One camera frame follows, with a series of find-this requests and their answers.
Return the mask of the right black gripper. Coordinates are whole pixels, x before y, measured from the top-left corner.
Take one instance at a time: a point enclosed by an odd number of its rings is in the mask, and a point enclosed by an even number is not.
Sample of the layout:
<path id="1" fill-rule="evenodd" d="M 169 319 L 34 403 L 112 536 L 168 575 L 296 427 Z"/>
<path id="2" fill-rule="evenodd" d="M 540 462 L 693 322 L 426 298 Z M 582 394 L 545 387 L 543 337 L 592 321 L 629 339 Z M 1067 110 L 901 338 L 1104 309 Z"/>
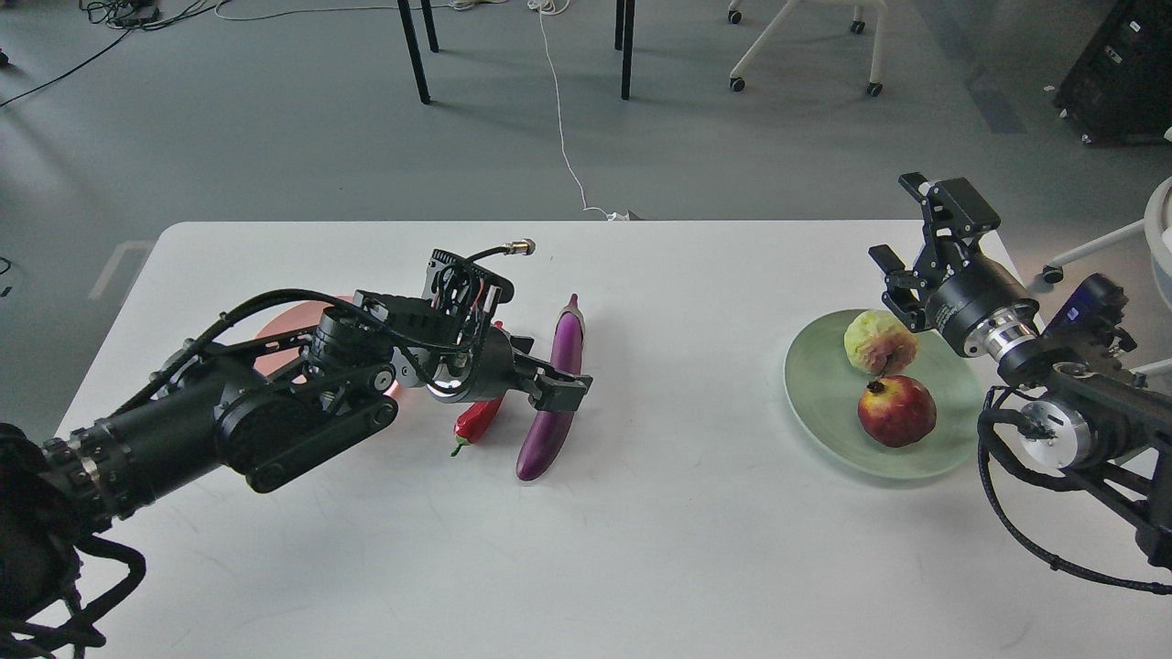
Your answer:
<path id="1" fill-rule="evenodd" d="M 928 181 L 920 172 L 897 182 L 920 204 L 924 247 L 908 270 L 887 243 L 868 249 L 883 271 L 883 303 L 911 332 L 936 330 L 959 356 L 1001 360 L 1041 335 L 1040 305 L 981 238 L 1001 217 L 965 177 Z"/>

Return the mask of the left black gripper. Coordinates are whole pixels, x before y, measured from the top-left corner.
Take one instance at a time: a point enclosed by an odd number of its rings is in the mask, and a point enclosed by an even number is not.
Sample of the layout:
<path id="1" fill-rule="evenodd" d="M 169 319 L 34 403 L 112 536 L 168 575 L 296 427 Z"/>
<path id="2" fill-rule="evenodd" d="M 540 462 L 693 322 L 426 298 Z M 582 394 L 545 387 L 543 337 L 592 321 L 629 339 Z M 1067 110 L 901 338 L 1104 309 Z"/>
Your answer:
<path id="1" fill-rule="evenodd" d="M 495 324 L 478 349 L 430 349 L 423 362 L 430 383 L 424 387 L 442 402 L 488 401 L 509 390 L 523 390 L 534 410 L 577 412 L 593 378 L 558 371 L 552 364 L 534 364 L 532 347 L 532 337 Z"/>

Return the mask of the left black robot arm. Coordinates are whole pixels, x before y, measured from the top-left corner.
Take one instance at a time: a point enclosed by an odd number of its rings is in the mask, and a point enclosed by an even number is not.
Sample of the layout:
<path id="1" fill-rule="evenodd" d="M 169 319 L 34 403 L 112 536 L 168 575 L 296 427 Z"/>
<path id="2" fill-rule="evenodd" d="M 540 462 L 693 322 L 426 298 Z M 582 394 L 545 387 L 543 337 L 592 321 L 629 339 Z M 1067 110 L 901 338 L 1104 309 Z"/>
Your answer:
<path id="1" fill-rule="evenodd" d="M 222 466 L 275 491 L 388 428 L 394 383 L 452 405 L 520 390 L 541 417 L 577 412 L 581 364 L 536 358 L 529 337 L 495 326 L 515 284 L 482 259 L 533 250 L 435 250 L 418 297 L 273 288 L 188 340 L 113 416 L 42 444 L 4 423 L 4 657 L 104 646 L 96 621 L 146 575 L 139 552 L 104 538 L 114 519 Z"/>

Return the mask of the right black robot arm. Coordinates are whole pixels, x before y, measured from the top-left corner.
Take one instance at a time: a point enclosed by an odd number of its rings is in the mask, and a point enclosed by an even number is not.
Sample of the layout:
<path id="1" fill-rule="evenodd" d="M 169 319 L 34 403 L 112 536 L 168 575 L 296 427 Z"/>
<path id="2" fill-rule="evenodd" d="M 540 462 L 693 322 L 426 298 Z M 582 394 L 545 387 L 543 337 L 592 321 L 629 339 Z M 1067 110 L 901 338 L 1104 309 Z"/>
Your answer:
<path id="1" fill-rule="evenodd" d="M 1154 568 L 1168 568 L 1168 396 L 1126 371 L 1134 349 L 1122 330 L 1124 288 L 1106 276 L 1081 283 L 1058 315 L 1038 327 L 1040 305 L 1008 270 L 984 254 L 999 215 L 963 177 L 900 185 L 922 212 L 924 246 L 905 266 L 887 245 L 868 254 L 883 269 L 883 303 L 913 332 L 936 330 L 955 354 L 992 356 L 1001 383 L 977 416 L 977 471 L 984 496 L 1014 539 L 1052 570 L 1109 587 L 1168 595 L 1154 580 L 1115 578 L 1077 566 L 1021 534 L 993 488 L 989 462 L 1052 492 L 1088 492 L 1134 526 Z"/>

